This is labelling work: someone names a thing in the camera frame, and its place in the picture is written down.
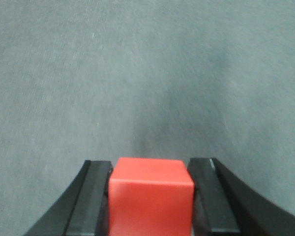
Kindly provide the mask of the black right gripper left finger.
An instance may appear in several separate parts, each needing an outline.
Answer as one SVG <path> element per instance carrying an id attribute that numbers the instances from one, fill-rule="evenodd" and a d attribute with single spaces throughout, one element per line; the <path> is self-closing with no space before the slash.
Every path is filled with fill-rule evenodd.
<path id="1" fill-rule="evenodd" d="M 110 161 L 86 160 L 62 195 L 25 233 L 27 236 L 108 235 Z"/>

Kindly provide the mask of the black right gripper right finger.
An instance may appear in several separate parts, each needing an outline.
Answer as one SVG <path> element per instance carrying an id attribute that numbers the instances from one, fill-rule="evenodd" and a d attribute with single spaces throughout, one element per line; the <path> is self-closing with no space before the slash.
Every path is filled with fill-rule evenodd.
<path id="1" fill-rule="evenodd" d="M 295 216 L 239 179 L 216 158 L 191 158 L 196 236 L 295 236 Z"/>

